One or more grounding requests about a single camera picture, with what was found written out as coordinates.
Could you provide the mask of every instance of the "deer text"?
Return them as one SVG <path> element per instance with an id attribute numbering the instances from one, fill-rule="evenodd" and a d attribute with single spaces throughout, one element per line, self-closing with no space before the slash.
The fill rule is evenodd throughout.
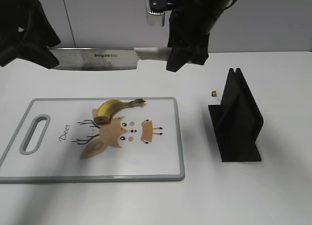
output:
<path id="1" fill-rule="evenodd" d="M 61 135 L 61 136 L 58 138 L 59 141 L 65 141 L 65 140 L 66 140 L 66 136 L 67 136 L 68 131 L 69 131 L 69 126 L 70 126 L 69 124 L 66 124 L 65 130 L 63 131 L 63 135 Z"/>

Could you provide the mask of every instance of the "deer antler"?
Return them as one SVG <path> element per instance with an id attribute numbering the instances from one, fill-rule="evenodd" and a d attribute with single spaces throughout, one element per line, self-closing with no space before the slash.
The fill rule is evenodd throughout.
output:
<path id="1" fill-rule="evenodd" d="M 77 139 L 77 138 L 76 138 L 76 141 L 72 141 L 72 142 L 77 142 L 78 145 L 85 145 L 85 144 L 89 143 L 93 138 L 95 138 L 95 137 L 97 137 L 97 136 L 99 136 L 99 134 L 94 135 L 94 136 L 87 136 L 87 137 L 90 138 L 90 139 L 88 139 L 88 140 L 80 140 L 80 139 Z"/>
<path id="2" fill-rule="evenodd" d="M 77 123 L 80 124 L 80 125 L 83 125 L 83 124 L 93 124 L 92 126 L 89 126 L 89 127 L 90 128 L 95 127 L 95 128 L 100 129 L 100 127 L 98 125 L 96 125 L 96 123 L 93 120 L 91 120 L 91 119 L 86 119 L 83 122 L 77 122 Z"/>

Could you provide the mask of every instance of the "black plastic holder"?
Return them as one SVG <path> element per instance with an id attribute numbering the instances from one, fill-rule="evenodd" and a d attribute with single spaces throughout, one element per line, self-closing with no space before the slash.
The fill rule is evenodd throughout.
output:
<path id="1" fill-rule="evenodd" d="M 263 118 L 240 68 L 230 68 L 220 105 L 209 105 L 223 162 L 260 162 Z"/>

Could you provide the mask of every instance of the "small nut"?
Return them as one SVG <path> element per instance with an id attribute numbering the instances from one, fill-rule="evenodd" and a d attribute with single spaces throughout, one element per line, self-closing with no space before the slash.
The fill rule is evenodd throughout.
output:
<path id="1" fill-rule="evenodd" d="M 217 96 L 217 95 L 216 95 L 216 91 L 212 91 L 212 92 L 211 92 L 211 96 L 212 96 L 212 97 L 216 97 L 216 96 Z"/>

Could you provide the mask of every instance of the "white table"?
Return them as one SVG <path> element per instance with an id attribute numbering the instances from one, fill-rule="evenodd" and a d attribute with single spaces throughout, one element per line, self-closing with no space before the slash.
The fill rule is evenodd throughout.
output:
<path id="1" fill-rule="evenodd" d="M 262 112 L 262 162 L 222 163 L 208 104 L 240 67 Z M 0 185 L 2 225 L 312 224 L 312 53 L 210 54 L 178 73 L 63 72 L 15 60 L 0 69 L 0 152 L 37 97 L 177 98 L 186 177 L 180 182 Z"/>

